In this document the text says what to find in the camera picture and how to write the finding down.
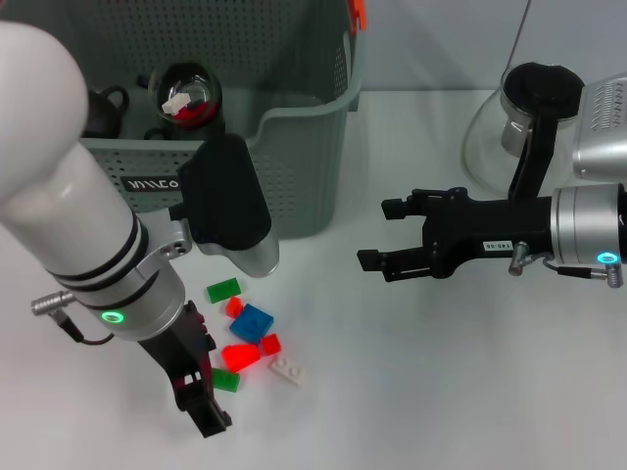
white lego brick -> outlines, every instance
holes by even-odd
[[[185,108],[192,99],[189,97],[189,93],[178,93],[172,96],[169,100],[162,104],[161,109],[167,115],[177,115],[180,110]]]
[[[303,383],[303,379],[305,379],[305,370],[303,370],[300,365],[292,362],[283,355],[276,358],[276,360],[270,365],[270,369],[297,386],[301,385]]]

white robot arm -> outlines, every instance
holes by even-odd
[[[181,167],[183,204],[135,214],[78,142],[87,89],[48,33],[0,22],[0,223],[67,291],[32,305],[76,341],[63,307],[77,301],[167,372],[179,409],[205,437],[231,424],[214,400],[203,317],[169,261],[191,250],[228,256],[252,276],[278,264],[278,243],[245,142],[224,135]],[[185,384],[186,376],[201,380]]]

green lego brick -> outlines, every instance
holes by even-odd
[[[239,374],[231,374],[226,370],[212,369],[214,375],[214,388],[226,390],[227,392],[237,392],[239,386]]]
[[[207,292],[209,293],[209,299],[212,301],[212,304],[215,304],[230,299],[231,297],[239,296],[242,290],[239,288],[237,279],[233,278],[209,286]]]

black mug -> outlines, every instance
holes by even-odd
[[[109,101],[109,95],[121,94],[121,104],[116,106]],[[121,86],[111,86],[96,93],[89,92],[89,117],[82,137],[91,139],[117,139],[121,133],[121,119],[128,109],[130,99]]]

blue lego brick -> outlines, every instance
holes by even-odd
[[[246,304],[244,309],[239,314],[233,323],[231,323],[230,330],[238,338],[241,338],[251,345],[257,345],[270,329],[274,318],[253,307],[250,304]]]

